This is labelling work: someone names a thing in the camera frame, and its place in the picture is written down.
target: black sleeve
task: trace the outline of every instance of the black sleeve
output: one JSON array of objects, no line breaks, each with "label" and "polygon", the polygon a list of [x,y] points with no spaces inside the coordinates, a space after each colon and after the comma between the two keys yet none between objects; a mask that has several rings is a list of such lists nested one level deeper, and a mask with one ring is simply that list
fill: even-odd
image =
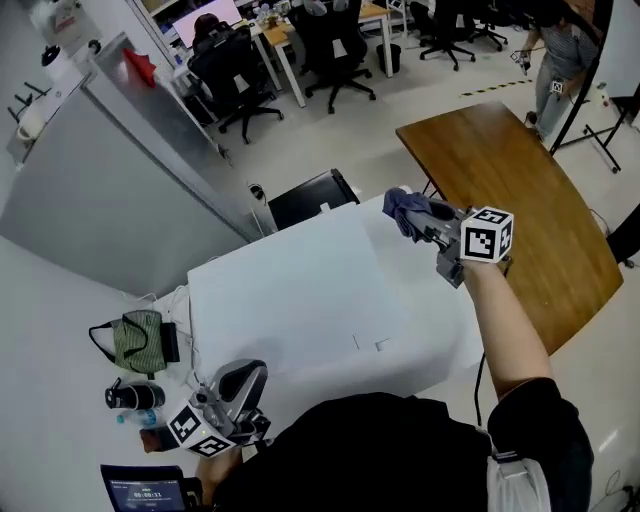
[{"label": "black sleeve", "polygon": [[540,463],[554,512],[588,509],[593,452],[578,410],[553,380],[535,379],[509,393],[491,413],[488,430],[499,452]]}]

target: gray pants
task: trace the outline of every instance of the gray pants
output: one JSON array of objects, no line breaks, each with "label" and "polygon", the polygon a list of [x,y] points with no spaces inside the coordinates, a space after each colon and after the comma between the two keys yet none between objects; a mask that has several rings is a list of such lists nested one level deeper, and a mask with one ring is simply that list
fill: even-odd
[{"label": "gray pants", "polygon": [[564,81],[554,74],[549,59],[545,55],[536,80],[536,114],[538,115],[536,130],[542,140],[551,135],[570,103],[569,96],[560,96],[551,92],[551,82],[554,80]]}]

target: person's arm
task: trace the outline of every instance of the person's arm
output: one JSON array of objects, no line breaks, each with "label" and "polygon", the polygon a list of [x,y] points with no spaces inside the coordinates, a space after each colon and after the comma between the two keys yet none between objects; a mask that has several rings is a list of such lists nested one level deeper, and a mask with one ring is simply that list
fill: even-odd
[{"label": "person's arm", "polygon": [[229,473],[242,464],[242,448],[234,446],[211,459],[200,459],[196,477],[202,483],[202,504],[213,505],[213,493]]},{"label": "person's arm", "polygon": [[571,80],[567,80],[564,83],[564,86],[562,88],[562,95],[570,96],[574,92],[579,91],[586,77],[587,77],[587,71],[584,70],[578,73],[576,76],[574,76]]},{"label": "person's arm", "polygon": [[500,269],[467,261],[464,272],[498,399],[523,382],[551,377],[542,340]]},{"label": "person's arm", "polygon": [[531,53],[533,47],[536,45],[538,40],[540,39],[540,32],[535,28],[529,30],[529,35],[527,36],[527,40],[522,47],[523,52]]}]

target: yellow floor tape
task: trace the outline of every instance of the yellow floor tape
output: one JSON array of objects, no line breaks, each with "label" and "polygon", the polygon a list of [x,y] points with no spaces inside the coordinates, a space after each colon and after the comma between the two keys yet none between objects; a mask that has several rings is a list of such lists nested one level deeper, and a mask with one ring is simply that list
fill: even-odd
[{"label": "yellow floor tape", "polygon": [[533,80],[518,80],[516,82],[507,82],[506,84],[496,85],[495,87],[487,87],[486,89],[478,89],[477,91],[465,92],[460,95],[463,96],[473,96],[474,94],[482,94],[483,92],[497,91],[498,89],[504,89],[505,87],[510,87],[512,85],[520,85],[520,84],[530,84]]}]

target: standing person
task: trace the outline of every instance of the standing person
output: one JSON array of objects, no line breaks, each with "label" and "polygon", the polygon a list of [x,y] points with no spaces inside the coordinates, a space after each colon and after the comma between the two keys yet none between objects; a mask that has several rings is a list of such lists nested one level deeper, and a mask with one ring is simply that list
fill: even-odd
[{"label": "standing person", "polygon": [[[490,436],[435,400],[331,400],[247,462],[237,448],[203,459],[197,476],[208,510],[587,510],[593,453],[538,333],[497,266],[465,262],[465,283],[499,400]],[[505,459],[492,445],[515,466],[498,468]],[[512,477],[523,486],[510,488]]]},{"label": "standing person", "polygon": [[[529,32],[522,48],[531,57],[531,50],[542,39],[546,53],[536,80],[536,111],[527,113],[540,140],[544,141],[555,128],[587,76],[587,70],[598,53],[597,35],[593,28],[566,3],[547,16],[539,27]],[[551,92],[552,82],[562,83],[562,93]]]}]

